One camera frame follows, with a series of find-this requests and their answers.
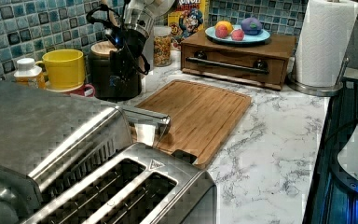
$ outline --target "fruit bowl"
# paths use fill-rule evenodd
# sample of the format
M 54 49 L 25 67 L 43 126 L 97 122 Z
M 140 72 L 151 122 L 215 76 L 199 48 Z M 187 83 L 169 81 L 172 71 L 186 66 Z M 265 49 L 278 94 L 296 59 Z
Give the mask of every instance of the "fruit bowl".
M 240 25 L 233 25 L 234 30 L 237 29 L 241 29 Z M 245 35 L 245 37 L 243 38 L 242 41 L 236 41 L 233 40 L 231 38 L 231 35 L 227 36 L 226 38 L 219 38 L 215 35 L 215 29 L 214 27 L 209 27 L 208 29 L 205 30 L 205 34 L 210 37 L 212 40 L 215 40 L 217 43 L 222 43 L 222 44 L 239 44 L 239 45 L 243 45 L 243 44 L 254 44 L 257 42 L 263 42 L 267 39 L 269 39 L 270 34 L 268 31 L 262 29 L 260 34 L 258 35 Z

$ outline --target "cereal box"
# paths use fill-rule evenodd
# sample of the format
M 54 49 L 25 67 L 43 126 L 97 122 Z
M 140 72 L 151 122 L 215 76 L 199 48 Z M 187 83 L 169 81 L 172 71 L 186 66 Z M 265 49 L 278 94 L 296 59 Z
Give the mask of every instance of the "cereal box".
M 180 50 L 182 40 L 204 29 L 208 20 L 209 0 L 179 0 L 176 10 L 168 15 L 172 49 Z

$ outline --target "bamboo cutting board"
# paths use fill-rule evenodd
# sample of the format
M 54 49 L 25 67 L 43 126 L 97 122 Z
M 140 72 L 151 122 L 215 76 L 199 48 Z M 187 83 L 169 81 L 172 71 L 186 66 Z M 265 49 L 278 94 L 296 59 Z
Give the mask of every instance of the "bamboo cutting board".
M 251 97 L 199 83 L 174 80 L 136 107 L 167 114 L 170 131 L 157 148 L 172 154 L 181 149 L 208 166 L 251 103 Z

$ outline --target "kitchen counter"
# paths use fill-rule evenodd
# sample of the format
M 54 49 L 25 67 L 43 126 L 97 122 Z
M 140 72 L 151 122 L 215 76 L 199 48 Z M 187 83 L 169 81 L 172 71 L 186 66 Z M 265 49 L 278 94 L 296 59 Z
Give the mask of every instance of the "kitchen counter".
M 175 79 L 252 97 L 207 168 L 218 188 L 217 223 L 301 223 L 329 98 L 183 74 L 180 52 L 172 51 L 172 64 L 156 67 L 143 79 L 143 92 L 120 104 L 137 105 Z

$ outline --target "paper towel holder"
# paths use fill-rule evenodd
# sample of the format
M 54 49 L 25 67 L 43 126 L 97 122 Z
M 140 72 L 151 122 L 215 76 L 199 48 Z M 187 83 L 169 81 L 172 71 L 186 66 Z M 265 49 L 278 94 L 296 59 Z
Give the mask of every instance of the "paper towel holder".
M 321 97 L 331 97 L 339 94 L 339 91 L 342 89 L 343 84 L 341 82 L 341 79 L 345 75 L 345 71 L 347 69 L 347 65 L 350 62 L 350 59 L 348 56 L 344 57 L 344 60 L 342 61 L 341 68 L 339 70 L 339 74 L 336 80 L 336 84 L 332 87 L 312 87 L 305 84 L 302 84 L 300 82 L 297 82 L 295 80 L 295 74 L 294 72 L 288 73 L 288 83 L 287 85 L 292 88 L 295 91 L 302 92 L 307 95 L 313 95 L 313 96 L 321 96 Z

